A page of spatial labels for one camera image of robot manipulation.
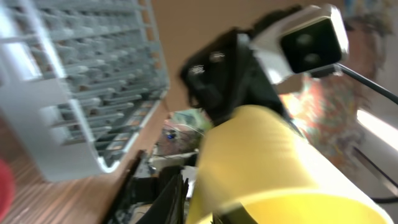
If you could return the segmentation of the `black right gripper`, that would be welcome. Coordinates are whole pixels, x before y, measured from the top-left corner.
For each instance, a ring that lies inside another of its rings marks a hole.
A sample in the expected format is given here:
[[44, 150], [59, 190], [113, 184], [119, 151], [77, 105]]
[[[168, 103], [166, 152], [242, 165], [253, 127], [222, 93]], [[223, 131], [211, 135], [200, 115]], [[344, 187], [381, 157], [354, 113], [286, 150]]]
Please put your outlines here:
[[249, 43], [247, 33], [231, 29], [193, 54], [180, 70], [190, 106], [203, 109], [213, 124], [229, 120], [242, 105], [264, 106], [289, 121]]

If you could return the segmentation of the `yellow plastic cup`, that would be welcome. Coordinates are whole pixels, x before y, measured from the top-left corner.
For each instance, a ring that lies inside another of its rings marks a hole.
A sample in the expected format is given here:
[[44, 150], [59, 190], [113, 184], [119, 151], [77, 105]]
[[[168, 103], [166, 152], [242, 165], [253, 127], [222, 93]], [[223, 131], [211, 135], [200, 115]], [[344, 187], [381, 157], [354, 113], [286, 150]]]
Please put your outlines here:
[[253, 105], [205, 134], [187, 222], [239, 205], [257, 223], [392, 222], [277, 113]]

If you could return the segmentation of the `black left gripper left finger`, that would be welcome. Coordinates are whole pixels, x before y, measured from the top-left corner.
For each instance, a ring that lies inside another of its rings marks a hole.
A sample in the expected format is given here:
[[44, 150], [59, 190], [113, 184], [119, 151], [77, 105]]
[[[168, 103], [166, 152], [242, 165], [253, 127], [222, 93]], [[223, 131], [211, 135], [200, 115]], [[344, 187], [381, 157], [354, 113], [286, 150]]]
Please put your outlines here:
[[188, 179], [175, 175], [137, 224], [184, 224]]

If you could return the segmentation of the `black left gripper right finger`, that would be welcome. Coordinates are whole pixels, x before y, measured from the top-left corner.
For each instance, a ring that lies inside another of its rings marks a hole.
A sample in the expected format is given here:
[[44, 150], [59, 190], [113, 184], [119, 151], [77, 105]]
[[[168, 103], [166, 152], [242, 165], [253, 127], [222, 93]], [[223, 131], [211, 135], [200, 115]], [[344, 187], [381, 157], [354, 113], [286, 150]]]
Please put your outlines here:
[[213, 224], [257, 224], [257, 221], [239, 205], [226, 212], [213, 213]]

